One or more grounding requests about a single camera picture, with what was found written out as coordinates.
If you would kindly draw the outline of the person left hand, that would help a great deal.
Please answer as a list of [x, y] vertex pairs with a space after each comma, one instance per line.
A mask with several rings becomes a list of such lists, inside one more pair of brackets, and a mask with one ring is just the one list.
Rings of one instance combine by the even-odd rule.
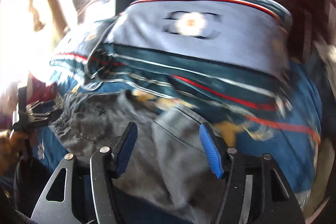
[[30, 139], [28, 133], [15, 131], [13, 136], [10, 130], [1, 131], [0, 148], [0, 175], [3, 176], [9, 169], [19, 161], [19, 154], [23, 151], [25, 141]]

